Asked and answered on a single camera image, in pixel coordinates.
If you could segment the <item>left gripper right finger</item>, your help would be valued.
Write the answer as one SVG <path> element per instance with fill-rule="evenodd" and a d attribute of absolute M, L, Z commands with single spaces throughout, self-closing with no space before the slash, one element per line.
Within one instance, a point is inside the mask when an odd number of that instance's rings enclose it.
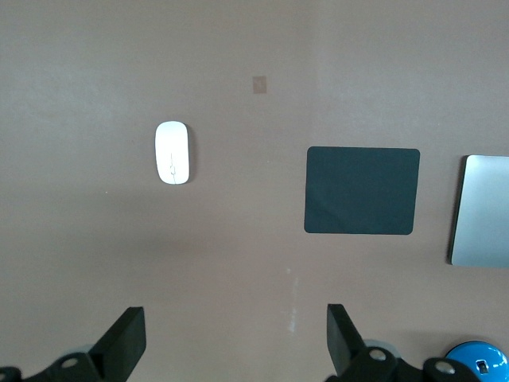
<path fill-rule="evenodd" d="M 431 357 L 421 368 L 380 346 L 367 346 L 341 304 L 327 306 L 327 346 L 336 370 L 329 381 L 477 381 L 464 364 Z"/>

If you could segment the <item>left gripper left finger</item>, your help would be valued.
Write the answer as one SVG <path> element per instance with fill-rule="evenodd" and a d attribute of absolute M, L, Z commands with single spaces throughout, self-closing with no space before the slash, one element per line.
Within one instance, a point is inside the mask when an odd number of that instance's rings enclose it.
<path fill-rule="evenodd" d="M 43 371 L 23 377 L 16 367 L 2 367 L 2 381 L 126 381 L 146 350 L 143 307 L 129 307 L 86 352 L 62 356 Z"/>

